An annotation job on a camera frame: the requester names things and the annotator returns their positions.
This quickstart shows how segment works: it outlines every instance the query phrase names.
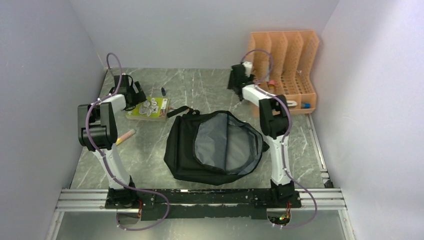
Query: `gray mesh lining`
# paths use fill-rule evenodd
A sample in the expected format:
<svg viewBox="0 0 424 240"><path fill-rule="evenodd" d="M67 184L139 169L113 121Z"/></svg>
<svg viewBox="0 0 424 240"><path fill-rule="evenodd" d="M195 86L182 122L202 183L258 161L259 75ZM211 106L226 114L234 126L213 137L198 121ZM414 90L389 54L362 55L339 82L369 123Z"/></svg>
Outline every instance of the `gray mesh lining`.
<svg viewBox="0 0 424 240"><path fill-rule="evenodd" d="M260 133L233 117L218 113L199 126L194 142L194 154L208 166L227 174L247 174L261 157Z"/></svg>

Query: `peach colored organizer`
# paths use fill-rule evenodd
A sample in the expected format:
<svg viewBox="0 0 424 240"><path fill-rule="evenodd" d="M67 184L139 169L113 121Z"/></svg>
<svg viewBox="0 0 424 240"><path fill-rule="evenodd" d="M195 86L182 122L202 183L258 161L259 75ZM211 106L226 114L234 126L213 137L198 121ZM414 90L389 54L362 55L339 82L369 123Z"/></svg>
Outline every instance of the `peach colored organizer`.
<svg viewBox="0 0 424 240"><path fill-rule="evenodd" d="M270 80L275 80L275 94L285 95L287 100L297 102L291 114L310 114L317 105L317 94L311 84L310 73L317 53L320 39L314 31L270 31L252 32L248 51L263 49L271 53L274 64ZM253 63L252 73L257 79L268 72L270 61L266 53L256 51L249 54L246 61ZM265 81L260 84L268 90ZM302 103L310 104L310 108L301 108ZM259 110L252 104L253 114Z"/></svg>

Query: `tabletop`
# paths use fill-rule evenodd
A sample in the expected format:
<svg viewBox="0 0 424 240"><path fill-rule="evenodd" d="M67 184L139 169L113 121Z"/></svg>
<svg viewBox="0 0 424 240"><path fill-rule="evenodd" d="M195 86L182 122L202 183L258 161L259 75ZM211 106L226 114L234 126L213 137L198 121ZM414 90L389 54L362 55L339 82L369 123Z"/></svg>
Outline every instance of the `tabletop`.
<svg viewBox="0 0 424 240"><path fill-rule="evenodd" d="M113 68L117 75L119 70ZM123 72L139 81L146 96L162 97L166 90L170 107L189 106L200 113L218 110L230 111L241 121L250 123L261 131L259 118L253 116L251 105L239 101L232 90L227 89L229 69L168 69L168 68L124 68ZM105 96L114 87L111 74L107 73L100 96ZM136 133L117 148L124 167L138 188L145 189L236 189L269 188L272 173L271 155L262 155L258 167L234 182L219 186L174 179L164 162L167 137L175 117L166 121L129 120L125 112L115 114L118 135L131 129ZM307 188L323 188L319 160L313 146L313 137L304 114L292 116L293 125L289 134L289 167L293 177ZM107 189L108 179L99 160L86 147L71 184L72 189Z"/></svg>

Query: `black bag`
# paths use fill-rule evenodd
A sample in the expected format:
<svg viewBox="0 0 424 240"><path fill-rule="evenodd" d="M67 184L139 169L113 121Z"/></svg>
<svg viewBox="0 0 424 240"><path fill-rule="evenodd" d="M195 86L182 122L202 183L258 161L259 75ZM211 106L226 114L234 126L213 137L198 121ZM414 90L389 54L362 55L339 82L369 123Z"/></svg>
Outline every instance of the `black bag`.
<svg viewBox="0 0 424 240"><path fill-rule="evenodd" d="M229 111L200 114L188 106L177 116L166 141L164 161L175 179L221 185L234 182L258 166L269 146L249 123Z"/></svg>

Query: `electrical wire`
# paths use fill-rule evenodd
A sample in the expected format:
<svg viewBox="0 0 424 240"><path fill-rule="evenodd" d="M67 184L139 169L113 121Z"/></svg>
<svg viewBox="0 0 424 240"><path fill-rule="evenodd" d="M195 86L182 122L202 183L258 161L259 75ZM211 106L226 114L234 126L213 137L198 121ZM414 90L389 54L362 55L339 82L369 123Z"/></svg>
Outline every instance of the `electrical wire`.
<svg viewBox="0 0 424 240"><path fill-rule="evenodd" d="M103 158L103 164L104 164L104 167L106 168L107 174L109 174L109 176L116 183L118 183L119 185L121 185L122 187L124 187L126 189L130 189L130 190L138 191L138 192L142 192L142 193L158 195L165 200L165 202L166 202L166 212L165 212L165 214L163 215L163 217L161 219L159 219L157 222L155 222L154 224L152 224L150 226L146 226L146 227L142 227L142 228L126 228L126 227L120 225L119 218L118 218L119 215L118 214L116 215L116 224L117 224L118 228L126 230L126 231L142 231L142 230L151 229L154 226L156 226L156 225L158 225L158 224L160 224L161 222L164 221L164 219L168 216L168 213L170 212L170 201L168 200L168 198L165 195L163 195L160 192L128 186L127 184L125 184L125 183L121 182L119 179L117 179L116 176L112 173L111 168L109 167L108 161L106 160L106 154L96 145L96 143L94 142L94 140L91 136L91 133L90 133L90 116L92 115L94 107L96 105L98 105L99 103L103 102L104 100L116 95L118 90L119 90L119 87L121 86L122 74L123 74L121 62L119 61L119 58L118 58L118 56L116 56L116 54L114 54L112 52L109 52L107 54L107 56L106 56L107 69L108 69L108 71L110 71L110 74L112 74L112 77L114 77L114 74L111 70L111 65L109 64L109 56L110 55L114 56L117 63L118 63L119 70L120 70L119 81L118 81L116 89L113 93L109 93L107 96L103 97L102 99L98 98L97 101L95 101L91 104L90 108L88 109L87 116L85 117L85 130L87 132L87 137L88 137L90 144L94 147L94 149L96 149L96 151L98 151L100 153L101 157Z"/></svg>
<svg viewBox="0 0 424 240"><path fill-rule="evenodd" d="M258 80L255 84L254 84L254 88L259 91L260 93L269 96L273 99L275 99L284 109L285 113L287 114L287 118L288 118L288 128L287 131L285 131L284 135L282 136L282 140L281 140L281 155L282 155L282 165L283 165L283 169L285 174L287 175L287 177L293 181L293 183L297 184L299 187L301 187L302 189L305 190L306 193L309 194L309 196L311 197L312 201L313 201L313 206L315 208L313 215L311 218L309 218L308 220L296 224L296 225L289 225L289 226L282 226L282 228L286 228L286 229L295 229L295 228L299 228L302 227L308 223L310 223L312 220L314 220L314 218L317 216L318 213L318 206L317 206L317 201L315 200L314 196L312 195L311 191L309 191L306 187L304 187L302 184L300 184L298 181L296 181L287 171L287 166L286 166L286 161L285 161L285 157L284 157L284 139L289 135L290 130L292 129L292 117L290 115L289 109L287 108L287 106L283 103L283 101L281 101L278 97L276 97L276 95L271 94L265 90L263 90L262 88L259 87L259 84L264 81L270 74L271 71L273 70L274 67L274 58L271 55L271 53L269 53L268 51L264 50L264 49L260 49L260 48L255 48L253 50L248 51L242 58L241 58L241 62L243 62L245 60L245 58L253 53L253 52L263 52L265 54L267 54L269 56L269 68L268 68L268 73L263 76L260 80Z"/></svg>

